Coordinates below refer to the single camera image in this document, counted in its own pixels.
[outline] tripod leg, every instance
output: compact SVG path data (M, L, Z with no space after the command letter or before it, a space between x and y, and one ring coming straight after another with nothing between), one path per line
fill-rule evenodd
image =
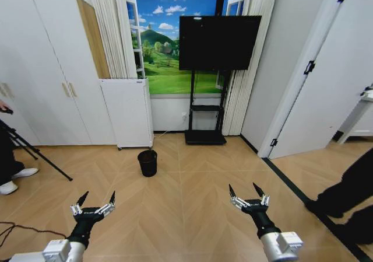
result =
M35 156L35 155L33 155L32 154L32 152L31 151L29 151L28 149L27 149L27 147L25 147L23 144L21 144L18 140L17 140L17 138L15 138L14 136L12 136L12 135L9 135L10 136L10 138L16 143L16 144L18 144L19 146L21 146L22 147L22 149L24 149L28 154L30 154L35 160L37 160L37 157Z
M53 164L47 157L45 157L43 154L40 153L40 150L33 147L31 144L29 144L24 138L22 138L19 134L17 134L16 130L13 128L10 128L10 126L6 125L2 120L0 120L0 127L3 127L7 132L11 133L16 139L21 141L23 144L25 144L28 148L30 148L34 153L39 155L44 161L46 161L49 165L51 165L54 169L60 172L63 176L65 176L69 181L72 181L72 178L69 177L64 171L62 171L59 167L57 167L55 164Z
M54 167L57 171L59 171L63 176L65 176L69 181L72 181L72 178L69 177L63 170L61 170L58 166L56 166L55 164L53 164L47 157L45 157L43 154L40 153L40 151L38 149L36 149L37 151L35 152L37 155L39 155L44 161L46 161L49 165L51 165L52 167Z

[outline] sheer curtain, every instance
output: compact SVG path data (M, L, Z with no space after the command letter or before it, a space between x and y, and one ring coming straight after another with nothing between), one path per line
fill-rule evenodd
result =
M275 0L244 1L242 15L261 15L262 20L249 68L244 71L233 71L231 74L224 107L223 135L240 135L241 133L274 4Z
M125 0L92 0L110 77L137 78Z

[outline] landscape mural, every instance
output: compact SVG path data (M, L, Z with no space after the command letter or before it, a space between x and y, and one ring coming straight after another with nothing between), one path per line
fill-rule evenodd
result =
M214 15L216 0L136 0L136 3L142 47L138 45L136 30L132 32L132 42L134 48L143 51L150 93L190 93L191 71L179 70L179 17ZM128 15L133 22L133 6L128 6ZM220 93L216 88L216 76L214 71L196 71L196 93Z

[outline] black shoe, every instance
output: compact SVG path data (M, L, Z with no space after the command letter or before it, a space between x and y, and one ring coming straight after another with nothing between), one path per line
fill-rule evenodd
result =
M360 233L357 234L355 230L350 230L346 225L344 224L336 224L335 225L335 231L338 236L349 240L350 242L356 243L356 244L371 244L373 243L373 236L369 236L369 232L366 233Z
M326 214L334 218L342 218L343 213L335 211L325 211L325 209L319 205L317 201L309 200L306 202L305 207L314 214Z

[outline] wooden floor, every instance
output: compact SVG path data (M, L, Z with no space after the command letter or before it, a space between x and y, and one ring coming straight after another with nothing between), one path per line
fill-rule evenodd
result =
M347 141L342 145L332 141L325 149L277 158L272 162L309 198L317 199L323 190L340 182L349 166L372 146L373 140ZM373 205L373 197L346 212L342 219L330 218L334 223L346 223L355 211L369 205ZM373 259L373 244L359 247Z
M294 230L304 241L300 261L356 261L240 137L227 139L225 146L190 146L182 134L156 138L158 173L152 178L140 173L137 155L143 149L42 147L74 178L72 182L45 162L16 150L18 160L40 172L15 180L18 191L0 197L0 220L68 235L75 225L71 204L89 190L85 206L102 205L115 190L117 208L95 225L85 261L267 261L252 219L230 204L228 192L230 183L239 197L256 198L254 181L271 196L270 218L282 231ZM368 147L332 144L325 154L316 153L332 154L337 164L332 159L313 160L311 155L303 164L293 157L275 162L313 197L337 181L338 174ZM16 229L0 248L0 259L41 251L56 238Z

